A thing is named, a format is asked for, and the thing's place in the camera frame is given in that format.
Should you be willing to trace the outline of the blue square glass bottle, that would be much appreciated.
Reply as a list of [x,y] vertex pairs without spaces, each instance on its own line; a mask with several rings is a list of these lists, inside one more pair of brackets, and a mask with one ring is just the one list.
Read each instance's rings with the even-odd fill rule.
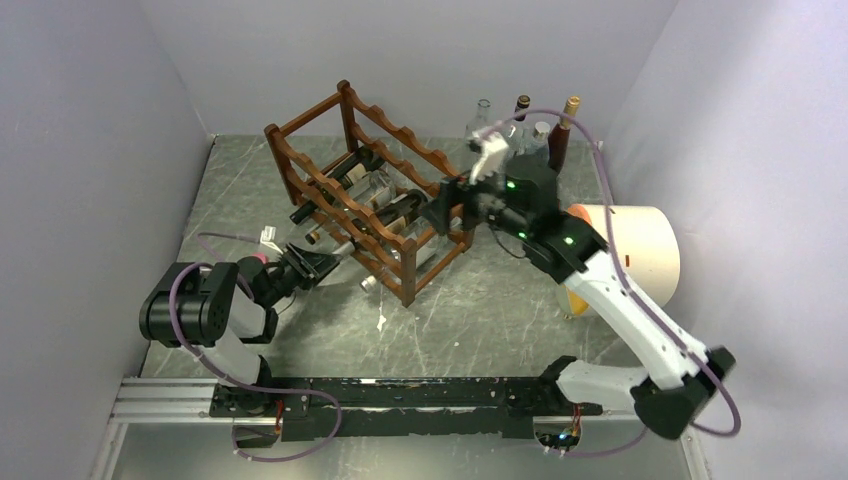
[[543,163],[549,161],[548,136],[551,126],[545,121],[535,122],[526,130],[523,154],[540,159]]

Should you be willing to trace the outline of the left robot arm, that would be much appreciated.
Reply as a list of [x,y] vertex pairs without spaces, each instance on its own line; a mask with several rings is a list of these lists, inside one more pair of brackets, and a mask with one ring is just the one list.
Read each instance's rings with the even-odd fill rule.
[[213,265],[172,264],[142,303],[142,336],[183,348],[227,386],[239,386],[237,403],[261,416],[273,409],[277,388],[267,361],[251,350],[274,338],[276,304],[317,286],[354,250],[330,252],[288,244],[274,257],[254,254]]

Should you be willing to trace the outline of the clear square whisky bottle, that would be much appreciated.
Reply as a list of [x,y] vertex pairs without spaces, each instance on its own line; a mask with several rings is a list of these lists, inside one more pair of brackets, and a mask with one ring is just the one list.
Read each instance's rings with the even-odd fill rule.
[[527,110],[530,107],[530,103],[531,98],[529,95],[522,94],[517,98],[514,108],[515,117],[508,123],[504,131],[504,138],[510,146],[510,152],[514,155],[520,155],[524,152],[527,130],[525,123],[526,116],[518,116],[517,113]]

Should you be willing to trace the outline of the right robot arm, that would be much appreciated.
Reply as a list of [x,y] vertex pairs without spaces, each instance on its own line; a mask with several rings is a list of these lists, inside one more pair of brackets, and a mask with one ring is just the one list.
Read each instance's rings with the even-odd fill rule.
[[446,235],[456,207],[463,230],[486,223],[521,240],[526,259],[584,300],[641,362],[624,368],[561,361],[539,389],[548,412],[562,414],[574,404],[629,411],[654,434],[676,440],[716,393],[727,392],[722,381],[735,365],[732,353],[687,334],[617,271],[607,239],[561,209],[556,173],[545,163],[520,156],[484,179],[470,172],[446,177],[421,214]]

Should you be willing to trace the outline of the clear round glass bottle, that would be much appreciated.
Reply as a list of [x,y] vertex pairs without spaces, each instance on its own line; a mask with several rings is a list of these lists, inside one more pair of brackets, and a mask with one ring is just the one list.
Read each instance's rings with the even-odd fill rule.
[[465,127],[464,140],[466,143],[479,143],[488,140],[493,135],[492,122],[490,121],[491,101],[480,99],[476,105],[476,111]]

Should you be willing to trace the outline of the brown bottle gold foil top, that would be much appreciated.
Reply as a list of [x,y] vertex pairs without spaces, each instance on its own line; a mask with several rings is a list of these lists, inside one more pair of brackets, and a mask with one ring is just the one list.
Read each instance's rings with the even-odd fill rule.
[[[579,96],[571,96],[566,101],[563,112],[574,117],[579,109],[581,99]],[[560,119],[548,135],[548,167],[557,174],[562,171],[566,159],[566,153],[571,133],[571,122]]]

